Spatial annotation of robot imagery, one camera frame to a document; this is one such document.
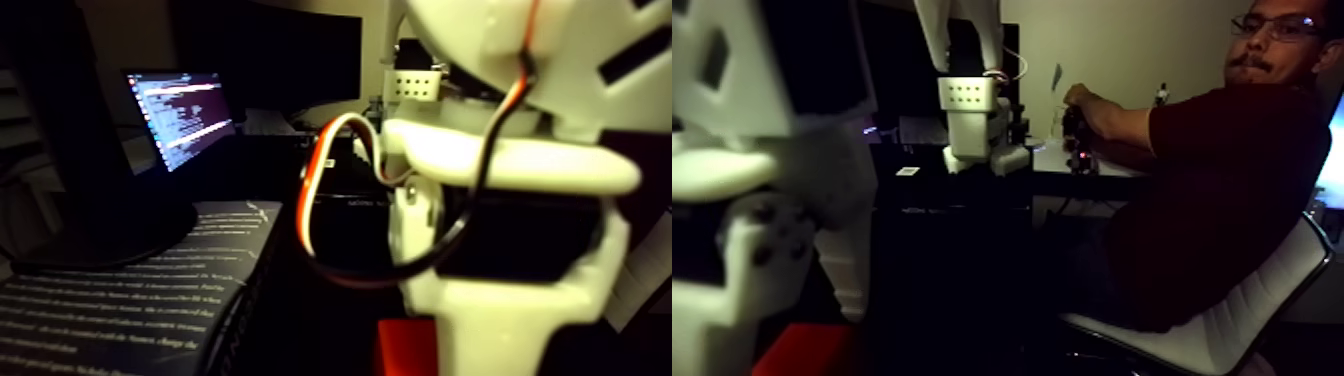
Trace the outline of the person's hand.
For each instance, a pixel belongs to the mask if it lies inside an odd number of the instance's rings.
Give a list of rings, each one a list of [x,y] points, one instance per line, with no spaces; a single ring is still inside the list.
[[[1066,105],[1075,107],[1083,115],[1093,114],[1094,107],[1102,101],[1103,98],[1093,93],[1086,85],[1082,83],[1074,83],[1070,86],[1063,98]]]

